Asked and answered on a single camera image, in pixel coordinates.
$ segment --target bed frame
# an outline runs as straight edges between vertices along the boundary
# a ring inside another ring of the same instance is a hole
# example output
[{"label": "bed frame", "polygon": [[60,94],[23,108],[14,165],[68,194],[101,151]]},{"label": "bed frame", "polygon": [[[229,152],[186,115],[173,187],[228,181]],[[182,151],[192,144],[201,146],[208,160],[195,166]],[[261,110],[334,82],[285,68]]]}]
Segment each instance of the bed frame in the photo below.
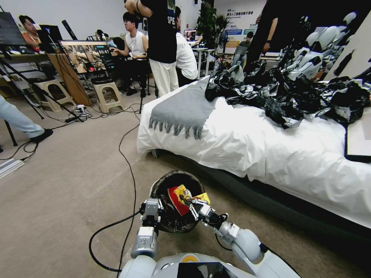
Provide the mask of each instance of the bed frame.
[{"label": "bed frame", "polygon": [[[175,155],[169,151],[153,150],[154,157],[159,157],[161,152]],[[186,158],[181,157],[199,167],[211,178],[223,185],[237,197],[249,205],[281,219],[293,226],[315,236],[331,248],[339,248],[339,252],[349,252],[349,248],[371,248],[371,229],[356,224],[332,212],[320,208],[305,200],[285,193],[273,186],[257,180],[249,181],[247,177],[240,178],[224,170],[213,169]]]}]

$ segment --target white shirt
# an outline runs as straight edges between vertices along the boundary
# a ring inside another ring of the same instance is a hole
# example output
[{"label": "white shirt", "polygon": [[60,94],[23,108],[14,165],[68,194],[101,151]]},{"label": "white shirt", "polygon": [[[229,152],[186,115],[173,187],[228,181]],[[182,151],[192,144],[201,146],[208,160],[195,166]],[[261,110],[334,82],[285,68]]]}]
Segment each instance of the white shirt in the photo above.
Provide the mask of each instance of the white shirt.
[{"label": "white shirt", "polygon": [[127,33],[125,35],[126,44],[128,45],[128,48],[130,49],[131,53],[133,55],[144,55],[146,54],[146,51],[144,50],[143,46],[143,38],[144,34],[137,30],[135,37],[131,37],[130,33]]},{"label": "white shirt", "polygon": [[181,33],[177,33],[177,62],[176,67],[188,79],[196,79],[198,75],[196,58],[189,43]]}]

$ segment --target beige carpet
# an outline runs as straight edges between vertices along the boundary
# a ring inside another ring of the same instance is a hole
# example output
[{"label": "beige carpet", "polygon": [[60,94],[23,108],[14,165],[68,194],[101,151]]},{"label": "beige carpet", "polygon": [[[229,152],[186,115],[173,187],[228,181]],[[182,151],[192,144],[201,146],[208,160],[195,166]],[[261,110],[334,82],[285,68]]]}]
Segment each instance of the beige carpet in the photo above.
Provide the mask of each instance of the beige carpet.
[{"label": "beige carpet", "polygon": [[[145,102],[154,98],[152,93]],[[124,100],[128,106],[139,103],[139,94],[124,96]],[[61,125],[49,118],[41,120],[23,101],[11,101],[43,127]],[[50,115],[66,118],[65,112]],[[0,180],[1,277],[115,277],[94,263],[88,241],[97,229],[133,211],[133,181],[118,145],[123,134],[137,124],[134,114],[120,113],[56,129],[25,166]],[[15,147],[2,123],[0,131],[0,144],[5,150],[0,158],[5,158]],[[356,265],[303,231],[245,204],[189,162],[169,154],[157,159],[151,154],[139,155],[136,134],[134,130],[124,138],[121,150],[135,175],[137,208],[156,179],[171,170],[183,169],[201,180],[217,212],[228,212],[231,221],[254,231],[302,277],[366,277]],[[15,131],[15,136],[19,143],[27,140],[21,132]],[[25,156],[22,151],[16,155]],[[93,250],[104,264],[118,267],[129,224],[127,221],[95,238]],[[128,250],[139,225],[136,217],[124,261],[129,258]],[[198,252],[243,268],[231,252],[218,246],[210,228],[203,225],[188,234],[160,233],[158,246],[158,258]]]}]

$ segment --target white pants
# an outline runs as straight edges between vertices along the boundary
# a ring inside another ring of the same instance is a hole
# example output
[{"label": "white pants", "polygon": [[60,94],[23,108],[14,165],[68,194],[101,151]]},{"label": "white pants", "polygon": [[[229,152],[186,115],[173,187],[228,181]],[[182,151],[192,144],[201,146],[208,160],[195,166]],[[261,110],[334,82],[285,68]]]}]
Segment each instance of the white pants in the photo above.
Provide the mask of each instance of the white pants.
[{"label": "white pants", "polygon": [[179,88],[175,64],[176,62],[166,64],[150,59],[153,77],[155,78],[160,97]]},{"label": "white pants", "polygon": [[44,129],[35,124],[29,117],[20,112],[13,104],[0,95],[0,119],[7,121],[12,127],[23,131],[30,138],[44,133]]}]

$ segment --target gray blanket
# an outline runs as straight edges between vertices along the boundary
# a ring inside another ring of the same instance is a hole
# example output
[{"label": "gray blanket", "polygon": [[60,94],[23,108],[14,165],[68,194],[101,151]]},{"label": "gray blanket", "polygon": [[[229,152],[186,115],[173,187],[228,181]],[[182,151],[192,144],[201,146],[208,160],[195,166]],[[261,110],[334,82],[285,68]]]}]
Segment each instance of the gray blanket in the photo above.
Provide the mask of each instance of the gray blanket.
[{"label": "gray blanket", "polygon": [[205,89],[208,78],[198,81],[195,85],[189,85],[179,93],[157,104],[151,113],[149,128],[166,133],[174,127],[174,135],[177,136],[185,129],[185,138],[189,137],[189,131],[193,129],[194,138],[201,140],[202,127],[215,107],[215,101],[208,102],[205,98]]}]

